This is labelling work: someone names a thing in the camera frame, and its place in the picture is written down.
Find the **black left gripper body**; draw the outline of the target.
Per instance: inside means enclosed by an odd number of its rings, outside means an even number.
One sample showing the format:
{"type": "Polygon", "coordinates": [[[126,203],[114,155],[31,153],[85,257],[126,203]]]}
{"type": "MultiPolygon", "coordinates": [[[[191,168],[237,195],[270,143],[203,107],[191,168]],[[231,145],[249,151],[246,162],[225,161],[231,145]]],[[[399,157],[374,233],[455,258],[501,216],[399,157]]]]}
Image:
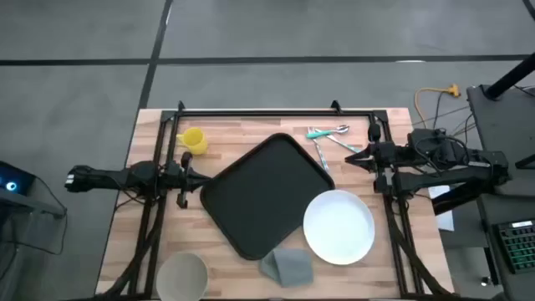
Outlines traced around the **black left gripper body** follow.
{"type": "Polygon", "coordinates": [[[179,208],[187,208],[188,206],[186,192],[190,188],[188,177],[192,159],[193,154],[186,151],[182,154],[179,162],[171,160],[166,164],[166,190],[180,190],[176,198],[176,204],[179,208]]]}

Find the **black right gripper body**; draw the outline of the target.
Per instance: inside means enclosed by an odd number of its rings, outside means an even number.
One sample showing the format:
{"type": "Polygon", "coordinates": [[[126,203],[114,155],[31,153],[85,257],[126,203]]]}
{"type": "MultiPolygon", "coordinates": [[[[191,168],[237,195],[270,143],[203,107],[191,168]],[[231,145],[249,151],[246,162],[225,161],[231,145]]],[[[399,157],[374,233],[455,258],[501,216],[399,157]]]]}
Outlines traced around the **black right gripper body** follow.
{"type": "Polygon", "coordinates": [[[369,150],[374,161],[374,171],[377,173],[374,191],[376,193],[391,193],[395,144],[392,141],[380,142],[381,127],[376,123],[369,126],[368,135],[369,150]]]}

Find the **metal knife patterned handle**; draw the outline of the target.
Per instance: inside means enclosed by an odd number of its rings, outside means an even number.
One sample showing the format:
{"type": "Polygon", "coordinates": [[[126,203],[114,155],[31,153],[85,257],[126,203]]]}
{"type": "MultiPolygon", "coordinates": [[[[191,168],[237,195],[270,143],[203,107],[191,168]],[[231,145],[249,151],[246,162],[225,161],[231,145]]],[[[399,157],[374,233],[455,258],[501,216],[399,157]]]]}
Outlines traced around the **metal knife patterned handle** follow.
{"type": "MultiPolygon", "coordinates": [[[[315,128],[313,128],[313,130],[314,130],[314,132],[317,132],[317,133],[321,132],[321,130],[319,130],[319,129],[315,129],[315,128]]],[[[341,145],[342,147],[344,147],[344,148],[346,148],[346,149],[348,149],[348,150],[350,150],[350,151],[353,151],[353,153],[358,153],[358,152],[361,151],[361,150],[358,149],[358,148],[355,148],[355,147],[353,147],[353,146],[351,146],[351,145],[348,145],[348,144],[346,144],[346,143],[344,143],[344,142],[338,140],[338,139],[335,138],[333,135],[325,135],[324,137],[328,138],[329,140],[335,142],[335,143],[338,144],[338,145],[341,145]]]]}

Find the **yellow plastic mug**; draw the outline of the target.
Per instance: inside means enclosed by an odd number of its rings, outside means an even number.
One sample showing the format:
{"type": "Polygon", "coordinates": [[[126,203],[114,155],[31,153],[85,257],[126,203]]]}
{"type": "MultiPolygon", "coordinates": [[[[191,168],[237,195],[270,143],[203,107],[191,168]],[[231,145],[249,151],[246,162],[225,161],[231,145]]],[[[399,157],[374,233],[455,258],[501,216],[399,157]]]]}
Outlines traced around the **yellow plastic mug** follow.
{"type": "Polygon", "coordinates": [[[192,127],[183,133],[177,134],[176,138],[193,155],[203,155],[207,152],[208,142],[204,131],[200,128],[192,127]]]}

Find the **teal-handled metal spoon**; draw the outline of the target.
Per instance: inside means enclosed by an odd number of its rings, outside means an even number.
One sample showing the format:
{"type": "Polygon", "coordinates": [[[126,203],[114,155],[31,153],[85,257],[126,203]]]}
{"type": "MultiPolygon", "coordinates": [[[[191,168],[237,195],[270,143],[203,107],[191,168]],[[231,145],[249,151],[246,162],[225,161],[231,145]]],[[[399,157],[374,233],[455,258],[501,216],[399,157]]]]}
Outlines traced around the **teal-handled metal spoon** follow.
{"type": "Polygon", "coordinates": [[[340,125],[337,128],[335,128],[334,130],[320,130],[319,132],[313,131],[311,133],[308,133],[306,135],[306,137],[308,139],[315,139],[315,138],[318,138],[318,137],[331,135],[333,133],[343,134],[343,133],[347,132],[348,130],[349,130],[349,126],[348,125],[340,125]]]}

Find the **white round plate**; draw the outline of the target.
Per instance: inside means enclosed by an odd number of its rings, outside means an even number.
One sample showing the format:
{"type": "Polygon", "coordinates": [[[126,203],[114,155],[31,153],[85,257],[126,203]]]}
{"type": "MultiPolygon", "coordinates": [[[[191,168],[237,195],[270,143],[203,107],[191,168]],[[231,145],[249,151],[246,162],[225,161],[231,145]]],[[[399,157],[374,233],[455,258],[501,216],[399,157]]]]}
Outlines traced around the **white round plate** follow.
{"type": "Polygon", "coordinates": [[[308,204],[303,234],[312,251],[325,262],[350,265],[372,248],[375,221],[360,197],[343,190],[325,191],[308,204]]]}

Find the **beige bowl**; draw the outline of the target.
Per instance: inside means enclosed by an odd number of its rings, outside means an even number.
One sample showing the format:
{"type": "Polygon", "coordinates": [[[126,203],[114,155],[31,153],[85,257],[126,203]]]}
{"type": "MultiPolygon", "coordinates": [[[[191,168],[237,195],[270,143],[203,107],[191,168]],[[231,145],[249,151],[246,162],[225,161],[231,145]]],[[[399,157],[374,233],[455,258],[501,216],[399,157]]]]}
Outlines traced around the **beige bowl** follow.
{"type": "Polygon", "coordinates": [[[160,266],[155,288],[160,301],[200,301],[208,282],[204,261],[194,253],[178,252],[160,266]]]}

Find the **grey cloth napkin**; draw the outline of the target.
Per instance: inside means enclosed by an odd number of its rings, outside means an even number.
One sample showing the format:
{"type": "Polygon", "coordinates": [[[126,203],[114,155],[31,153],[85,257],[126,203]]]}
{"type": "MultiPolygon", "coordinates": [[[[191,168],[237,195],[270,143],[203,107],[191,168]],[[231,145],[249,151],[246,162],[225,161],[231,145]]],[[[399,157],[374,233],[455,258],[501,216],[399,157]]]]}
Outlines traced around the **grey cloth napkin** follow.
{"type": "Polygon", "coordinates": [[[300,287],[313,282],[312,257],[303,249],[276,248],[260,260],[259,269],[283,288],[300,287]]]}

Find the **black plastic tray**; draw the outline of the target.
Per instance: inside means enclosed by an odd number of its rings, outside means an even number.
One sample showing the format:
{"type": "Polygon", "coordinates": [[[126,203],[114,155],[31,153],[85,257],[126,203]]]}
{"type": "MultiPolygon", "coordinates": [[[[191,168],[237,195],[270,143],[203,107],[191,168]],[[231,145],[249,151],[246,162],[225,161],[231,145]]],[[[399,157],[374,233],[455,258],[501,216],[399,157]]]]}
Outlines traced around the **black plastic tray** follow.
{"type": "Polygon", "coordinates": [[[237,254],[255,261],[302,226],[317,195],[334,188],[292,136],[276,133],[214,176],[200,200],[237,254]]]}

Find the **white paper sheet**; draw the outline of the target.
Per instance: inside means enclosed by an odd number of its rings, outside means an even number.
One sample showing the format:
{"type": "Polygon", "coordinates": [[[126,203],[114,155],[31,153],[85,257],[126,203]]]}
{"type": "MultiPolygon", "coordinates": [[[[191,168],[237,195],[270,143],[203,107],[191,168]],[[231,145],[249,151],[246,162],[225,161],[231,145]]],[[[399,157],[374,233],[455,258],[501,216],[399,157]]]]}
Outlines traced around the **white paper sheet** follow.
{"type": "MultiPolygon", "coordinates": [[[[432,186],[428,188],[429,196],[431,199],[441,196],[450,191],[449,186],[432,186]]],[[[440,230],[454,232],[454,221],[452,211],[448,211],[436,216],[438,228],[440,230]]]]}

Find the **dark grey desk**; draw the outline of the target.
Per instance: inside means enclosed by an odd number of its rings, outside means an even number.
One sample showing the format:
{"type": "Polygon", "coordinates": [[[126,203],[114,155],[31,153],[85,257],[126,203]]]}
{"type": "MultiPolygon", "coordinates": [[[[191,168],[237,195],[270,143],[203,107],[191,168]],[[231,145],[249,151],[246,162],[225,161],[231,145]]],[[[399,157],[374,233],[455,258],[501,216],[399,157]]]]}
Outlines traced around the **dark grey desk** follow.
{"type": "Polygon", "coordinates": [[[505,154],[511,179],[496,186],[492,194],[480,195],[477,205],[489,230],[488,242],[505,295],[510,301],[535,301],[535,272],[510,272],[494,228],[501,223],[535,221],[535,168],[515,167],[516,162],[535,155],[535,97],[510,89],[491,100],[483,90],[482,86],[466,90],[481,146],[505,154]]]}

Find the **grey side table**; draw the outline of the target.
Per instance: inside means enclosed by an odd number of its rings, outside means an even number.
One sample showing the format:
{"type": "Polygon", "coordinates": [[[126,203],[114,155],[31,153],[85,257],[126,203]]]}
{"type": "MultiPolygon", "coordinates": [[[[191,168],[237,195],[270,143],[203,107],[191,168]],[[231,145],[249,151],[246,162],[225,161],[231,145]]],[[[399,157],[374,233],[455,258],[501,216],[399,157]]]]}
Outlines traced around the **grey side table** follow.
{"type": "Polygon", "coordinates": [[[46,202],[0,189],[0,301],[13,301],[23,277],[24,261],[32,249],[28,241],[37,234],[38,217],[63,218],[65,211],[46,202]]]}

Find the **black backlit keyboard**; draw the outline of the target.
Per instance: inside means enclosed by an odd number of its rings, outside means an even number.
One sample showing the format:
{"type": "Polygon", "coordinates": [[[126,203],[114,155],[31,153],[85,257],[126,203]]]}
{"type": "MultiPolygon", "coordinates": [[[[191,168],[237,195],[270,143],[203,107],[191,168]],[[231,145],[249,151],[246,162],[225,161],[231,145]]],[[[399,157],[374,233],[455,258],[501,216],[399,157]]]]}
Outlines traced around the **black backlit keyboard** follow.
{"type": "Polygon", "coordinates": [[[535,220],[501,223],[495,229],[511,273],[535,272],[535,220]]]}

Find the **black computer blue light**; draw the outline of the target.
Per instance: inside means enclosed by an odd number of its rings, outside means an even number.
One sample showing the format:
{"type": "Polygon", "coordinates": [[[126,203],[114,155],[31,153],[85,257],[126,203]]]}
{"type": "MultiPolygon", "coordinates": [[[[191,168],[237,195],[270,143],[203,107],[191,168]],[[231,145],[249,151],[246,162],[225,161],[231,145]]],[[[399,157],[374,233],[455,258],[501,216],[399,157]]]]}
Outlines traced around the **black computer blue light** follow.
{"type": "Polygon", "coordinates": [[[33,186],[36,176],[23,171],[7,162],[0,161],[0,188],[27,196],[33,186]]]}

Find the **black aluminium table frame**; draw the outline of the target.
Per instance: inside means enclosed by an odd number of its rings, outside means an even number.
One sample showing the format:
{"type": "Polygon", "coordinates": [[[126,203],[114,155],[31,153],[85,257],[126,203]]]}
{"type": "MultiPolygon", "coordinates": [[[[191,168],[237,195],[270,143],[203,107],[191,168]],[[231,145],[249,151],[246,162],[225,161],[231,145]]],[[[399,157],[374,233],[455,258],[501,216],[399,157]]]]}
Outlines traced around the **black aluminium table frame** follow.
{"type": "MultiPolygon", "coordinates": [[[[172,110],[142,110],[135,123],[127,163],[151,160],[154,157],[160,120],[172,110]]],[[[333,109],[283,110],[184,110],[179,119],[178,131],[191,127],[202,128],[209,143],[204,156],[193,159],[193,168],[206,176],[214,176],[254,146],[275,133],[291,135],[313,158],[318,155],[311,141],[304,137],[308,127],[328,129],[337,125],[350,125],[348,134],[339,137],[345,143],[361,148],[368,143],[368,116],[349,116],[357,110],[342,109],[338,115],[333,109]]],[[[391,138],[403,145],[406,135],[412,131],[408,109],[377,109],[388,114],[391,138]]],[[[181,210],[176,205],[176,191],[171,191],[166,202],[164,226],[161,231],[159,268],[172,253],[185,251],[200,256],[208,267],[209,285],[207,298],[261,298],[279,299],[313,298],[398,298],[399,285],[390,246],[385,216],[385,202],[374,194],[374,175],[356,166],[344,163],[350,153],[328,140],[321,140],[321,148],[327,158],[330,175],[339,189],[350,191],[362,198],[374,214],[375,240],[371,251],[361,261],[349,266],[334,266],[313,256],[314,282],[301,288],[281,288],[271,279],[260,274],[257,262],[240,258],[223,236],[213,220],[204,211],[199,191],[188,193],[189,207],[181,210]]],[[[113,216],[110,235],[104,255],[95,294],[111,288],[132,259],[140,230],[142,206],[130,203],[121,207],[113,216]]],[[[446,262],[435,214],[431,202],[421,196],[410,200],[409,223],[415,249],[428,270],[445,289],[453,292],[451,273],[446,262]]]]}

